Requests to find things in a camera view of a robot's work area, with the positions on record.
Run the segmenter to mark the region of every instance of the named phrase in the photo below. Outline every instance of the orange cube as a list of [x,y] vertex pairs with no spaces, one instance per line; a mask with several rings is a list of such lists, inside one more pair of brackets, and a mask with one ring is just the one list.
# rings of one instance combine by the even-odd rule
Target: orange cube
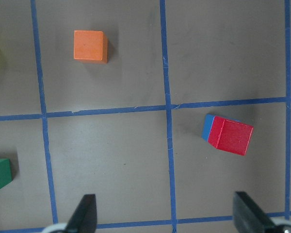
[[83,63],[108,62],[108,38],[101,31],[74,31],[74,59]]

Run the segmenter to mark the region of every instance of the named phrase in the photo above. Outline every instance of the cube side face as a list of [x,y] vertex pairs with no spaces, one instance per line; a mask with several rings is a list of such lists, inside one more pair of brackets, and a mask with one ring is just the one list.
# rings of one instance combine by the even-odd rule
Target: cube side face
[[101,31],[74,31],[74,59],[83,63],[107,63],[105,38]]
[[211,131],[211,128],[212,128],[212,124],[213,124],[214,118],[215,118],[215,116],[214,115],[210,115],[210,114],[207,114],[206,117],[205,117],[205,123],[204,123],[204,129],[203,129],[203,133],[202,133],[202,138],[206,142],[208,142],[208,138],[209,138],[209,135],[210,135],[210,131]]
[[220,136],[222,133],[222,129],[224,126],[225,119],[219,116],[215,116],[212,124],[212,128],[209,134],[208,142],[214,146],[215,148],[218,147]]
[[253,126],[236,121],[225,120],[218,143],[218,149],[238,155],[246,155]]
[[12,181],[10,161],[2,159],[0,162],[0,189]]

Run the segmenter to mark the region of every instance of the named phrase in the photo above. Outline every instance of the red block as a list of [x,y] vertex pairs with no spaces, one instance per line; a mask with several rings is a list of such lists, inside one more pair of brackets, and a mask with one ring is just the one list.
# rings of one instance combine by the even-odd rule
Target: red block
[[253,126],[220,116],[214,118],[208,142],[219,150],[246,155]]

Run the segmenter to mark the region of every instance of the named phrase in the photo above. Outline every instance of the gray floor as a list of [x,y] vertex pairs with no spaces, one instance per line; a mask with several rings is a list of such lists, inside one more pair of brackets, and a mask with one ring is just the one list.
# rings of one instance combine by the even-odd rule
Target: gray floor
[[[35,0],[47,111],[165,105],[159,0]],[[284,97],[283,0],[166,0],[173,104]],[[106,65],[73,60],[73,31],[101,30]],[[201,138],[205,114],[255,127],[247,155]],[[31,3],[0,0],[0,116],[41,114]],[[177,218],[230,216],[244,190],[285,210],[284,102],[172,111]],[[166,111],[48,118],[59,222],[96,193],[98,223],[171,219]],[[42,120],[0,121],[0,231],[52,224]],[[170,233],[170,225],[98,233]],[[231,221],[178,224],[179,233],[234,233]]]

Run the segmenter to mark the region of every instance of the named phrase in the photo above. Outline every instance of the blue block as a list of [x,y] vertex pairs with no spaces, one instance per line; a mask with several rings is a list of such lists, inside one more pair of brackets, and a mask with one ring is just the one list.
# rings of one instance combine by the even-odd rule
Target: blue block
[[215,118],[215,116],[214,115],[210,115],[210,114],[207,114],[206,117],[205,117],[205,123],[204,123],[204,130],[203,130],[203,133],[202,133],[202,138],[206,142],[208,142],[208,138],[209,138],[209,135],[210,135],[210,131],[211,131],[211,128],[212,128],[212,124],[213,124],[214,118]]

